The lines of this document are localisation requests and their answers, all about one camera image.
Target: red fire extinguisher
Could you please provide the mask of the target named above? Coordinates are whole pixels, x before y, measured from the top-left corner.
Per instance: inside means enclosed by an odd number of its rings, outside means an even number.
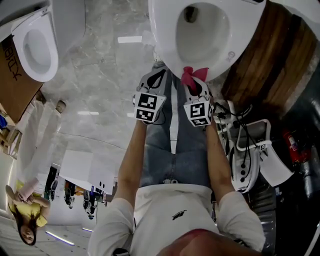
[[[290,157],[293,165],[300,163],[300,153],[298,149],[298,144],[295,141],[295,138],[292,136],[291,132],[288,129],[284,129],[282,132],[282,137],[285,140],[286,145],[289,148]]]

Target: toilet bowl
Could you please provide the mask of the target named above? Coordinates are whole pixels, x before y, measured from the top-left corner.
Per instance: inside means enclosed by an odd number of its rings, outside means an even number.
[[[36,81],[51,80],[60,60],[84,36],[85,27],[84,0],[51,0],[16,20],[11,33],[24,71]]]
[[[207,81],[243,53],[266,0],[148,0],[156,51],[181,78],[184,67],[209,68]]]

